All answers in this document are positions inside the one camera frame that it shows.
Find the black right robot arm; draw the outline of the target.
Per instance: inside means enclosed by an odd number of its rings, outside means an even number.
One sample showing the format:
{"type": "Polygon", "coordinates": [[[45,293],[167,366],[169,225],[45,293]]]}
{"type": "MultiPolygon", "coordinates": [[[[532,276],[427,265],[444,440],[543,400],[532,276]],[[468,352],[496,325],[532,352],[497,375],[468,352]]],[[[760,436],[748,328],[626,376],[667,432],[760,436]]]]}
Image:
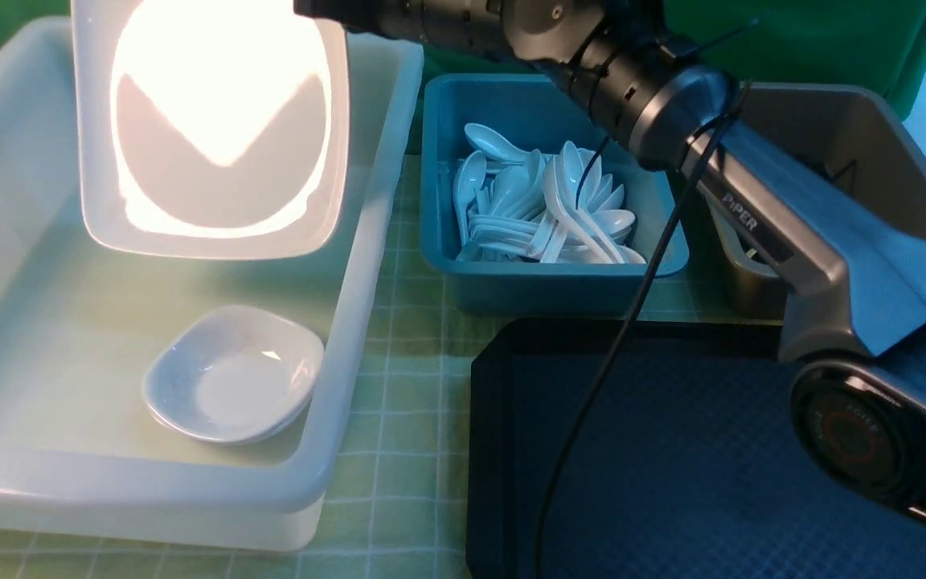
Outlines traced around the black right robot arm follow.
{"type": "Polygon", "coordinates": [[[349,31],[539,72],[647,170],[673,170],[785,282],[778,358],[813,462],[926,525],[926,240],[739,120],[747,82],[669,33],[658,1],[297,1],[349,31]]]}

